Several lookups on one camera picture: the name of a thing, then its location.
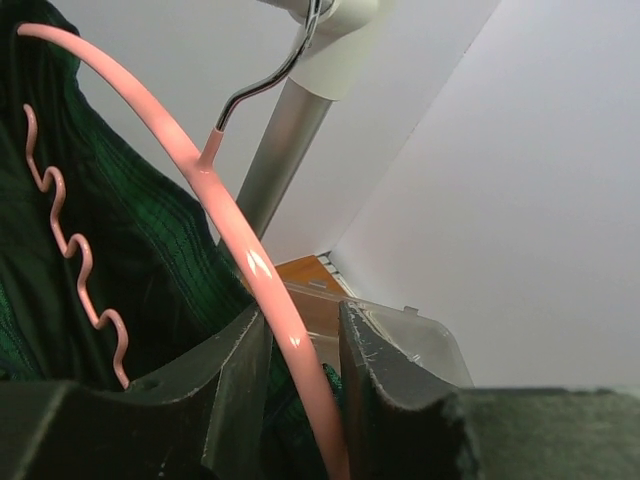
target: white plastic mount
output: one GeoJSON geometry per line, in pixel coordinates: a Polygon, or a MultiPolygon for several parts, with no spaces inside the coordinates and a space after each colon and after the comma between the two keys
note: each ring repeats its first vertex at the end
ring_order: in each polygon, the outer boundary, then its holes
{"type": "MultiPolygon", "coordinates": [[[[289,10],[304,23],[309,0],[259,0],[289,10]]],[[[320,18],[311,46],[291,72],[301,87],[327,100],[342,100],[355,83],[381,27],[397,0],[333,0],[320,18]]]]}

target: metal hanger hook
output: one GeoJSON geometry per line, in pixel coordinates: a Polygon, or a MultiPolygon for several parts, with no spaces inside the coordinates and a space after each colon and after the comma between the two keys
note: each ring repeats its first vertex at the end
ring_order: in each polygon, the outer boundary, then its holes
{"type": "Polygon", "coordinates": [[[227,103],[222,109],[222,113],[220,113],[218,122],[216,123],[216,130],[218,130],[219,132],[224,132],[227,124],[229,123],[231,114],[240,104],[240,102],[262,92],[270,90],[271,88],[278,85],[291,73],[293,68],[298,63],[298,60],[300,60],[300,58],[302,57],[302,54],[311,44],[311,40],[320,20],[321,7],[322,0],[309,0],[309,9],[307,11],[307,18],[305,21],[305,35],[300,41],[299,45],[289,54],[284,63],[275,72],[273,72],[264,80],[238,90],[229,98],[229,100],[227,100],[227,103]]]}

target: pink coated wire hanger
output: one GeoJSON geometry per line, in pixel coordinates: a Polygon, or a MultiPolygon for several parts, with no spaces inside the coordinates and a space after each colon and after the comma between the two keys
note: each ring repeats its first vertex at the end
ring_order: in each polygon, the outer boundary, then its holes
{"type": "Polygon", "coordinates": [[[78,296],[80,297],[80,303],[89,317],[91,325],[97,330],[102,330],[109,322],[113,323],[118,336],[118,343],[116,351],[113,356],[113,370],[116,373],[116,377],[120,384],[127,388],[129,386],[129,377],[124,371],[122,365],[122,359],[129,346],[129,335],[127,334],[127,327],[122,321],[122,317],[118,312],[109,308],[102,312],[100,316],[96,313],[96,309],[91,302],[89,293],[87,292],[87,280],[91,275],[93,269],[93,254],[91,253],[91,247],[86,237],[80,233],[74,233],[67,242],[62,233],[60,227],[60,212],[64,205],[64,201],[67,198],[67,189],[64,183],[64,177],[62,172],[57,167],[48,167],[44,171],[44,175],[41,177],[38,173],[38,167],[36,167],[35,160],[33,158],[33,151],[36,145],[36,139],[38,137],[38,122],[36,120],[36,114],[30,105],[24,106],[24,111],[27,114],[27,145],[25,147],[25,153],[27,157],[27,165],[31,170],[31,175],[41,192],[47,192],[51,185],[55,185],[56,191],[53,199],[53,205],[51,207],[51,213],[49,214],[49,224],[53,232],[53,237],[58,244],[58,248],[65,258],[71,258],[75,255],[76,251],[80,249],[82,253],[82,267],[80,268],[80,274],[78,275],[78,281],[76,288],[78,289],[78,296]]]}
{"type": "MultiPolygon", "coordinates": [[[[315,3],[319,10],[320,2],[315,3]]],[[[232,98],[225,107],[201,154],[160,102],[131,73],[95,46],[48,25],[24,23],[18,28],[18,35],[47,40],[84,61],[122,96],[160,142],[189,182],[247,279],[282,350],[329,477],[348,479],[349,459],[340,412],[309,334],[273,263],[213,169],[226,121],[237,99],[232,98]]],[[[260,91],[252,86],[245,94],[260,91]]]]}

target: clear plastic container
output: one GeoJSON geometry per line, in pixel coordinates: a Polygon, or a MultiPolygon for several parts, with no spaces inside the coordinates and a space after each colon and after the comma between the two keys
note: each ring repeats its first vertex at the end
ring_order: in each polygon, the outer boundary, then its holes
{"type": "Polygon", "coordinates": [[[321,361],[338,371],[338,306],[346,301],[358,307],[371,328],[413,363],[453,385],[473,385],[458,343],[441,323],[414,312],[394,310],[317,288],[288,283],[287,289],[309,330],[321,361]]]}

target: green fabric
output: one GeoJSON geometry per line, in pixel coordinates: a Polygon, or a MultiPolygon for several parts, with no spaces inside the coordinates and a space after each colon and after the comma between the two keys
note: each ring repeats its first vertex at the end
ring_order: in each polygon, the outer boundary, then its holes
{"type": "MultiPolygon", "coordinates": [[[[127,324],[125,367],[142,376],[222,330],[253,302],[211,240],[200,205],[133,151],[78,88],[78,61],[47,42],[17,37],[24,21],[73,25],[42,0],[0,2],[0,378],[76,379],[118,389],[115,335],[95,331],[75,293],[79,256],[65,260],[48,225],[51,195],[24,159],[23,103],[40,127],[40,172],[58,166],[67,184],[61,224],[94,254],[88,287],[100,312],[127,324]]],[[[317,448],[277,347],[265,408],[269,478],[324,478],[317,448]],[[277,458],[308,452],[304,471],[277,458]]],[[[327,370],[340,396],[339,378],[327,370]]]]}

